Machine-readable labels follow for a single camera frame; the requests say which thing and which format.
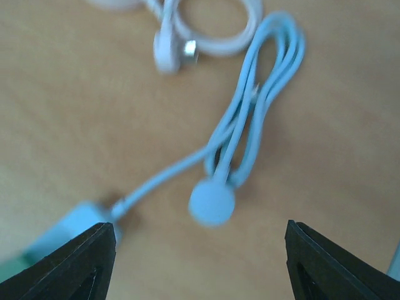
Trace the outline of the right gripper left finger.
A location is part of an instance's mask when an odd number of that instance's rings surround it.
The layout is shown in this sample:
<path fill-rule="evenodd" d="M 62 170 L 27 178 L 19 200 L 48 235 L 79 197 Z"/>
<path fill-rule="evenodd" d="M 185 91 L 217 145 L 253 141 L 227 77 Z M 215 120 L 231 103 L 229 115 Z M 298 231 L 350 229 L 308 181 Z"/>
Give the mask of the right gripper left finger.
<path fill-rule="evenodd" d="M 1 299 L 106 299 L 115 257 L 113 225 L 97 223 L 1 282 Z"/>

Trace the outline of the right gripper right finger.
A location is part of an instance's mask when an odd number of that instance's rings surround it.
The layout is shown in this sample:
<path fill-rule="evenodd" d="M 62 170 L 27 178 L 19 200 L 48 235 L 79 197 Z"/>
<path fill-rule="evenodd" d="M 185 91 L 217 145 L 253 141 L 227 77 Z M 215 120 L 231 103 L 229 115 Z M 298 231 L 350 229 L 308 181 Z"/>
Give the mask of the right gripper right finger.
<path fill-rule="evenodd" d="M 296 299 L 394 299 L 399 292 L 399 249 L 383 273 L 303 222 L 288 221 L 287 269 Z"/>

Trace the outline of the grey power strip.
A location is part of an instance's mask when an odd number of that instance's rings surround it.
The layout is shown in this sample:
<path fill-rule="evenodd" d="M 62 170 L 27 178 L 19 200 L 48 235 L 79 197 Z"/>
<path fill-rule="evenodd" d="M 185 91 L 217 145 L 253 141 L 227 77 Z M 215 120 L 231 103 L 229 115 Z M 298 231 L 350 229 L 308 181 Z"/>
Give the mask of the grey power strip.
<path fill-rule="evenodd" d="M 116 244 L 121 242 L 122 232 L 117 222 L 112 220 L 111 213 L 93 202 L 82 202 L 34 241 L 24 255 L 34 264 L 97 223 L 112 223 Z"/>

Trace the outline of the green plug adapter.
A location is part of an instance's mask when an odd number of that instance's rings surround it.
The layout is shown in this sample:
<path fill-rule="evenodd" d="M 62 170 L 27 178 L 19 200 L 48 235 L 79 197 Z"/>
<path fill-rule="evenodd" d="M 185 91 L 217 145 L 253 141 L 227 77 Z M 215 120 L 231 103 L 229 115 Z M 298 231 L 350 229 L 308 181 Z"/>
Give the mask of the green plug adapter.
<path fill-rule="evenodd" d="M 26 254 L 21 253 L 1 261 L 0 265 L 0 283 L 19 274 L 27 268 L 34 265 L 34 261 Z"/>

